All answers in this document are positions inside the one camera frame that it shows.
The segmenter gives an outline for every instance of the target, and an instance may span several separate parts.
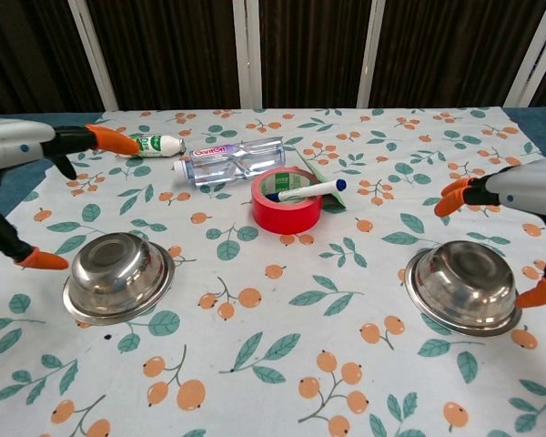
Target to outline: white tube cap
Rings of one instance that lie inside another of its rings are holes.
[[[187,162],[184,159],[174,161],[174,173],[175,173],[174,176],[175,176],[176,182],[184,183],[190,180],[186,163]]]

